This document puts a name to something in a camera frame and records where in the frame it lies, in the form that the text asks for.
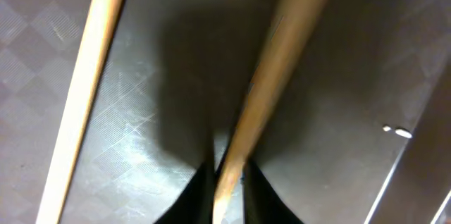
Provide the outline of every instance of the white spot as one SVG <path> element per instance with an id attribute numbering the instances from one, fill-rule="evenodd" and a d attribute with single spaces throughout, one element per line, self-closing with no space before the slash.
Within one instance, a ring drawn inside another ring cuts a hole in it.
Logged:
<path id="1" fill-rule="evenodd" d="M 406 129 L 402 129 L 402 128 L 398 128 L 395 130 L 395 133 L 401 137 L 405 137 L 407 139 L 411 139 L 412 138 L 412 134 L 407 131 Z"/>
<path id="2" fill-rule="evenodd" d="M 383 130 L 384 132 L 389 132 L 389 131 L 392 130 L 392 128 L 391 128 L 390 126 L 388 126 L 388 125 L 384 125 L 384 126 L 382 127 L 382 130 Z"/>

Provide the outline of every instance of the checkered surface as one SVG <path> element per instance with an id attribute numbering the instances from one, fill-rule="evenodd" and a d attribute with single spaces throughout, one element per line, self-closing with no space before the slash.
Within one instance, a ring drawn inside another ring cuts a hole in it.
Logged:
<path id="1" fill-rule="evenodd" d="M 0 0 L 0 223 L 35 221 L 89 2 Z M 202 161 L 206 126 L 220 159 L 271 2 L 127 0 L 62 223 L 155 221 Z M 257 150 L 300 218 L 363 222 L 405 144 L 380 125 L 414 129 L 450 20 L 451 0 L 330 0 Z M 241 198 L 224 223 L 243 222 Z"/>

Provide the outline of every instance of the wooden stick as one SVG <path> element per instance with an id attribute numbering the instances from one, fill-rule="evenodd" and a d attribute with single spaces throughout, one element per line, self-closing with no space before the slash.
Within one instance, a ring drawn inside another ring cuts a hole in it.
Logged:
<path id="1" fill-rule="evenodd" d="M 92 0 L 36 224 L 57 224 L 122 0 Z"/>
<path id="2" fill-rule="evenodd" d="M 238 121 L 214 197 L 213 224 L 220 224 L 232 190 L 326 0 L 281 0 L 278 29 L 262 51 L 247 106 Z"/>

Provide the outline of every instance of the blurry wooden stick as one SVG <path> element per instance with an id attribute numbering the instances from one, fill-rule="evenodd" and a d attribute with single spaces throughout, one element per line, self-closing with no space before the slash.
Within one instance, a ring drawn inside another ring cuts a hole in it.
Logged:
<path id="1" fill-rule="evenodd" d="M 213 224 L 220 224 L 232 190 L 252 152 L 326 0 L 281 0 L 281 21 L 265 43 L 254 86 L 238 121 L 214 196 Z"/>
<path id="2" fill-rule="evenodd" d="M 122 0 L 92 0 L 36 224 L 57 224 Z"/>

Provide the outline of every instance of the brown wooden stick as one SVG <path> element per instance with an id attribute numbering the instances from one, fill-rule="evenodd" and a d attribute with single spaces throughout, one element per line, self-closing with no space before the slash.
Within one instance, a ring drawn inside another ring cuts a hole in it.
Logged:
<path id="1" fill-rule="evenodd" d="M 238 121 L 214 197 L 213 224 L 220 224 L 232 190 L 306 44 L 326 0 L 281 0 L 279 23 L 261 55 L 254 86 Z"/>
<path id="2" fill-rule="evenodd" d="M 57 224 L 122 0 L 92 0 L 36 224 Z"/>

